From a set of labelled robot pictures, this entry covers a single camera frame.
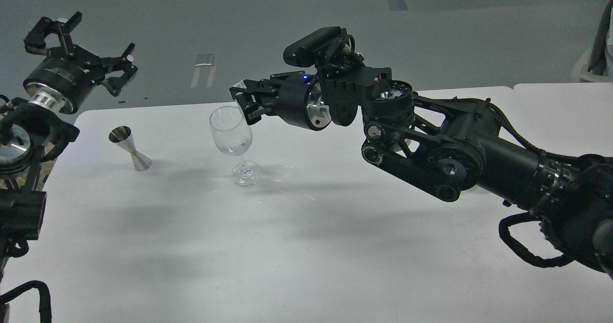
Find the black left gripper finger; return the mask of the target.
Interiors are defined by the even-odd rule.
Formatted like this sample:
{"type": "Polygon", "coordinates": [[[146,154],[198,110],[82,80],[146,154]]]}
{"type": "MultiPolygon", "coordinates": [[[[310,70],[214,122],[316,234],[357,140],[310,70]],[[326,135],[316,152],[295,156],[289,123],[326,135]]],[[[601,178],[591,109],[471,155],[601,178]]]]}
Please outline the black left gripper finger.
{"type": "Polygon", "coordinates": [[[51,20],[43,16],[37,24],[29,31],[24,38],[24,49],[27,53],[41,55],[48,58],[59,58],[64,60],[77,60],[79,52],[77,46],[72,42],[70,33],[74,31],[82,20],[82,13],[77,11],[65,22],[51,20]],[[48,48],[46,38],[49,35],[58,37],[59,46],[48,48]]]}
{"type": "Polygon", "coordinates": [[[130,43],[120,56],[101,57],[96,64],[103,72],[98,85],[103,86],[115,98],[120,96],[122,89],[138,71],[131,60],[135,46],[136,44],[130,43]]]}

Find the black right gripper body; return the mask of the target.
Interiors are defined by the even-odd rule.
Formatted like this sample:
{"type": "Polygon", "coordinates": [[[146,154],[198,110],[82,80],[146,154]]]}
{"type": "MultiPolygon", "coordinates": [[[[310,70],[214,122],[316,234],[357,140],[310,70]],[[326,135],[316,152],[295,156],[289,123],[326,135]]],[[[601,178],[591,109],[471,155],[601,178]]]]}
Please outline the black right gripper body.
{"type": "Polygon", "coordinates": [[[331,123],[319,83],[304,72],[292,72],[282,80],[275,115],[289,125],[312,131],[321,131],[331,123]]]}

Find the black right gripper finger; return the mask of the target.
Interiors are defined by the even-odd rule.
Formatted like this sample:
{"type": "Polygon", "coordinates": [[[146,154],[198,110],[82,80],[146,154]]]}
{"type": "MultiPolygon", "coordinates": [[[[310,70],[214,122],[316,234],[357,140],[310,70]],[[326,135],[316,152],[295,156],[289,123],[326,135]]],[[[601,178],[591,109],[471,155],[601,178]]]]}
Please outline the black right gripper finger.
{"type": "Polygon", "coordinates": [[[263,116],[276,116],[278,98],[237,98],[237,104],[242,110],[247,125],[254,125],[262,120],[263,116]]]}
{"type": "Polygon", "coordinates": [[[281,84],[277,79],[265,78],[241,80],[243,80],[245,85],[247,85],[247,88],[244,90],[244,97],[246,97],[248,100],[254,100],[255,98],[278,98],[279,96],[279,88],[281,84]]]}

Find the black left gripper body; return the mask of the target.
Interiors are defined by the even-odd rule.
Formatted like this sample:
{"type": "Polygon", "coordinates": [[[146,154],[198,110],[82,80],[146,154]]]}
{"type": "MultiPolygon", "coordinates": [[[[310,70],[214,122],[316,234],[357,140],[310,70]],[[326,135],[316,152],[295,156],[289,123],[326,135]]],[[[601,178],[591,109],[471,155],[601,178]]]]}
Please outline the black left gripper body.
{"type": "Polygon", "coordinates": [[[66,101],[59,110],[63,114],[75,114],[90,95],[93,88],[103,81],[103,70],[88,68],[83,63],[61,57],[46,57],[23,81],[30,96],[38,89],[52,89],[66,101]]]}

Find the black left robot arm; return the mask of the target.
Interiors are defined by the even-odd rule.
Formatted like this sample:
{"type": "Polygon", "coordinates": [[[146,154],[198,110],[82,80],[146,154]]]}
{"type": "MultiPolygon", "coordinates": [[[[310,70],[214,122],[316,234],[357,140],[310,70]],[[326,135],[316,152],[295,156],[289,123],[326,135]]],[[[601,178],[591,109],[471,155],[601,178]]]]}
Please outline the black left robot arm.
{"type": "Polygon", "coordinates": [[[1,97],[1,269],[29,252],[42,227],[47,193],[39,188],[44,164],[74,142],[79,129],[60,114],[75,114],[97,86],[116,97],[135,76],[134,43],[116,57],[100,57],[72,41],[81,12],[66,21],[46,16],[24,38],[25,51],[43,60],[23,82],[29,98],[1,97]]]}

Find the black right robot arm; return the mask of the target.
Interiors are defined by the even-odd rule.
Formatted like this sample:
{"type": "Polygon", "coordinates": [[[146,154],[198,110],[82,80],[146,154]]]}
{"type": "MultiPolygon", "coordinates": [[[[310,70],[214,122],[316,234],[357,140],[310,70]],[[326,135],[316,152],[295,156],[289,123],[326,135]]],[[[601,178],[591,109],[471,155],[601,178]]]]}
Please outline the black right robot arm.
{"type": "Polygon", "coordinates": [[[502,241],[528,264],[579,262],[612,275],[612,158],[565,156],[521,137],[490,99],[431,99],[390,69],[319,69],[245,79],[230,88],[249,125],[264,115],[320,131],[362,111],[362,157],[442,201],[475,186],[520,214],[499,223],[502,241]]]}

